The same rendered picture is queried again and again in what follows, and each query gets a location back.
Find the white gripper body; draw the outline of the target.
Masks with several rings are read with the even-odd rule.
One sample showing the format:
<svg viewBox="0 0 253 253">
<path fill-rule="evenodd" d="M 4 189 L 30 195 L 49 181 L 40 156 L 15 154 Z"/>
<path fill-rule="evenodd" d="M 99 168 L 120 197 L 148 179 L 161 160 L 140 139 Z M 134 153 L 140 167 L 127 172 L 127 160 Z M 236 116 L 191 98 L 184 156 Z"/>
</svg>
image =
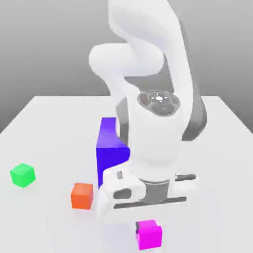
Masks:
<svg viewBox="0 0 253 253">
<path fill-rule="evenodd" d="M 135 223 L 143 220 L 167 220 L 177 216 L 187 207 L 187 197 L 169 198 L 154 205 L 145 203 L 119 203 L 108 200 L 104 187 L 96 199 L 96 215 L 102 223 Z"/>
</svg>

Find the small magenta cube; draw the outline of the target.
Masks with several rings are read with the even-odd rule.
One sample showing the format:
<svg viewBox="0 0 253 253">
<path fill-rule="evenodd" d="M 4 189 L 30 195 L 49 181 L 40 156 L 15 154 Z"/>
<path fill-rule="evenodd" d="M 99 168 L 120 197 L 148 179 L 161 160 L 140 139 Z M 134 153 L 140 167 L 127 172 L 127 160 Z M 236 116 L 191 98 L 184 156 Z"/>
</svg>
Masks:
<svg viewBox="0 0 253 253">
<path fill-rule="evenodd" d="M 161 247 L 163 231 L 155 220 L 138 221 L 135 225 L 135 236 L 139 250 Z"/>
</svg>

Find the small orange cube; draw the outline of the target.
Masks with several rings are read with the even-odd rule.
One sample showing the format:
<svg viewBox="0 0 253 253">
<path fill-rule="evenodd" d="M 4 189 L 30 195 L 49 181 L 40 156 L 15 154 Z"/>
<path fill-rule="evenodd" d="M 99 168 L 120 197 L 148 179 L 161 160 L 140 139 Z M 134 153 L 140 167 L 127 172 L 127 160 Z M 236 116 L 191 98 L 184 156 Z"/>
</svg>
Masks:
<svg viewBox="0 0 253 253">
<path fill-rule="evenodd" d="M 93 202 L 93 185 L 88 183 L 75 183 L 71 192 L 73 209 L 89 210 Z"/>
</svg>

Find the small green cube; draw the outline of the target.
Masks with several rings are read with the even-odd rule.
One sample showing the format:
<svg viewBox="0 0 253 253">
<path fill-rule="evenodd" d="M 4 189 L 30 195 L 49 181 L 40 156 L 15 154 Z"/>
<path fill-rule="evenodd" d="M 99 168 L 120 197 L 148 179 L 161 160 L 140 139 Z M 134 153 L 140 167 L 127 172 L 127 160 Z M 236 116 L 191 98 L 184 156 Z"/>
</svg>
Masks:
<svg viewBox="0 0 253 253">
<path fill-rule="evenodd" d="M 25 188 L 36 180 L 34 168 L 30 165 L 20 163 L 10 171 L 14 185 Z"/>
</svg>

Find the large blue box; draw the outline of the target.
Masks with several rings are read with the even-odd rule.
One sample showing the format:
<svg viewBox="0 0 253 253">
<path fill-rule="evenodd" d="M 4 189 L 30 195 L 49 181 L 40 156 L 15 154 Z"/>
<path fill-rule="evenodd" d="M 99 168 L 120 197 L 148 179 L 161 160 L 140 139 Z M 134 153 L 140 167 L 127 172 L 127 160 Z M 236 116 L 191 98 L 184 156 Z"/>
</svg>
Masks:
<svg viewBox="0 0 253 253">
<path fill-rule="evenodd" d="M 116 134 L 116 118 L 103 117 L 96 143 L 98 188 L 103 184 L 104 170 L 126 162 L 130 149 Z"/>
</svg>

